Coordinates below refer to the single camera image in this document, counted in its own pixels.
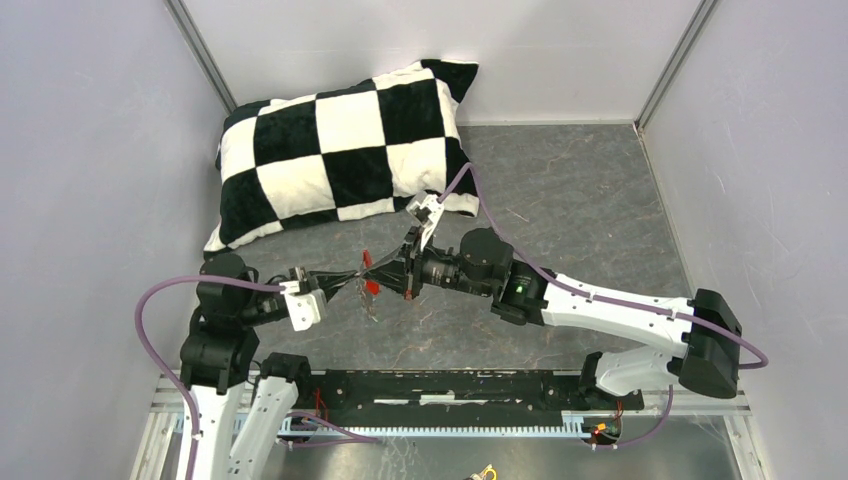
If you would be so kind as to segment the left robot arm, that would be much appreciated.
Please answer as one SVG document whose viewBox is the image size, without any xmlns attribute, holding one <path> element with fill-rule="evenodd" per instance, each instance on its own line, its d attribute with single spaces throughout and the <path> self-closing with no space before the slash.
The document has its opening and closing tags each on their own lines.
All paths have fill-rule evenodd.
<svg viewBox="0 0 848 480">
<path fill-rule="evenodd" d="M 327 302 L 358 276 L 291 270 L 261 283 L 233 253 L 204 262 L 199 305 L 180 350 L 184 430 L 178 472 L 187 479 L 256 479 L 286 419 L 302 430 L 326 424 L 328 407 L 306 357 L 273 353 L 250 368 L 256 327 L 290 320 L 304 331 L 319 323 Z"/>
</svg>

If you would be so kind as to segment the aluminium corner post right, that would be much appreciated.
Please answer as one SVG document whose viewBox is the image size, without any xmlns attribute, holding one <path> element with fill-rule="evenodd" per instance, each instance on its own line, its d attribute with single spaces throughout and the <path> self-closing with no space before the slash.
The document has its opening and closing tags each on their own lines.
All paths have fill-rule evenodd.
<svg viewBox="0 0 848 480">
<path fill-rule="evenodd" d="M 645 128 L 656 113 L 718 5 L 718 0 L 701 0 L 698 2 L 694 13 L 661 70 L 642 109 L 633 122 L 634 128 L 639 135 L 643 134 Z"/>
</svg>

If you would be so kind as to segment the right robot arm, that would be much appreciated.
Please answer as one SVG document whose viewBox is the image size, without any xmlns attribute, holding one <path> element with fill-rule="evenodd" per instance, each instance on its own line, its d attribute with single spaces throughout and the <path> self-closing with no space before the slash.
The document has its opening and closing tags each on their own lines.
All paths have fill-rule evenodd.
<svg viewBox="0 0 848 480">
<path fill-rule="evenodd" d="M 741 326 L 724 297 L 700 289 L 691 299 L 663 298 L 580 284 L 536 272 L 491 228 L 467 232 L 459 248 L 440 249 L 421 228 L 364 272 L 366 280 L 414 299 L 426 285 L 491 299 L 492 312 L 515 325 L 576 327 L 626 338 L 637 348 L 586 357 L 577 382 L 580 400 L 602 408 L 615 397 L 679 385 L 731 399 L 738 390 Z"/>
</svg>

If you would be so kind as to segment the aluminium corner post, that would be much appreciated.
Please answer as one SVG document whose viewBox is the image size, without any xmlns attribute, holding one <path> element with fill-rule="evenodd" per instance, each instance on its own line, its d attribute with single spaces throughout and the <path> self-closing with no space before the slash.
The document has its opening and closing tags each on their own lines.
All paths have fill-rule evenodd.
<svg viewBox="0 0 848 480">
<path fill-rule="evenodd" d="M 228 113 L 231 113 L 237 107 L 237 102 L 198 25 L 193 19 L 188 5 L 183 0 L 164 0 L 164 5 L 170 12 L 176 26 L 180 30 L 219 101 L 224 109 Z"/>
<path fill-rule="evenodd" d="M 694 13 L 661 70 L 642 109 L 633 122 L 634 128 L 639 135 L 643 134 L 645 128 L 656 113 L 718 5 L 718 0 L 701 0 L 698 2 Z"/>
</svg>

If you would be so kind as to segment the black white checkered pillow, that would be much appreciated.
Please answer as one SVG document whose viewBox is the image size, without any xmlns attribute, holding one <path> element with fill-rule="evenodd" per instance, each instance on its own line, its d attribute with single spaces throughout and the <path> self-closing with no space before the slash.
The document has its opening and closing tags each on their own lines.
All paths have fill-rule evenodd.
<svg viewBox="0 0 848 480">
<path fill-rule="evenodd" d="M 423 192 L 476 216 L 456 114 L 478 71 L 475 62 L 422 59 L 350 87 L 237 107 L 218 144 L 219 221 L 204 256 L 394 213 Z"/>
</svg>

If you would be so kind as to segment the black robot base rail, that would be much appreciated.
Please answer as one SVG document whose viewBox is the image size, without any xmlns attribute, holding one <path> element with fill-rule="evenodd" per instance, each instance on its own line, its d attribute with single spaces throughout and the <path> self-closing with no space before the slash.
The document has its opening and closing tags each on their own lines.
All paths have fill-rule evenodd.
<svg viewBox="0 0 848 480">
<path fill-rule="evenodd" d="M 554 427 L 565 412 L 639 411 L 641 393 L 615 397 L 555 370 L 324 370 L 272 353 L 262 375 L 295 382 L 297 411 L 339 427 Z"/>
</svg>

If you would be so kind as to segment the yellow carabiner with keys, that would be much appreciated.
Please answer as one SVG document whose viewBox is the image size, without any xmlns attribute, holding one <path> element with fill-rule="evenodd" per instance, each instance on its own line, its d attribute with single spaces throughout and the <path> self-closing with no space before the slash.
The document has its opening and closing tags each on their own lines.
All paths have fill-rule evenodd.
<svg viewBox="0 0 848 480">
<path fill-rule="evenodd" d="M 483 470 L 472 473 L 466 480 L 497 480 L 498 473 L 491 465 L 487 465 Z"/>
</svg>

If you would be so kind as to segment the aluminium corner post left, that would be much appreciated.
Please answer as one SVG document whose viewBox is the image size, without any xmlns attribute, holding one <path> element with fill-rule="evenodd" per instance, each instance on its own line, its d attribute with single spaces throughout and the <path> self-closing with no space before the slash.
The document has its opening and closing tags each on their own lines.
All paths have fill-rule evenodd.
<svg viewBox="0 0 848 480">
<path fill-rule="evenodd" d="M 193 19 L 188 5 L 183 0 L 164 0 L 164 5 L 170 12 L 176 26 L 180 30 L 219 101 L 224 109 L 228 113 L 231 113 L 237 107 L 237 102 L 198 25 Z"/>
</svg>

